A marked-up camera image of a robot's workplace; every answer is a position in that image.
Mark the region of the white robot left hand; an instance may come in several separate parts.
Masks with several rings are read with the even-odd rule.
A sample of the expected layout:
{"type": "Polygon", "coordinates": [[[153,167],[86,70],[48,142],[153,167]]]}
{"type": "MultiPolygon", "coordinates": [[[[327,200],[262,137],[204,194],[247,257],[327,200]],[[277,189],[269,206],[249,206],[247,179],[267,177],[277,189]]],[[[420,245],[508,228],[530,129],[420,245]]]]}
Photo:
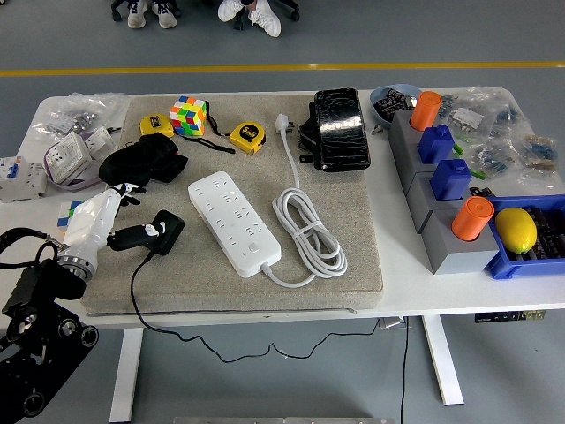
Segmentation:
{"type": "Polygon", "coordinates": [[[63,243],[66,248],[58,262],[84,263],[97,266],[97,254],[105,246],[123,251],[156,241],[165,232],[166,225],[157,222],[134,225],[111,234],[117,212],[123,203],[139,204],[129,193],[143,192],[137,185],[114,185],[79,204],[70,219],[63,243]]]}

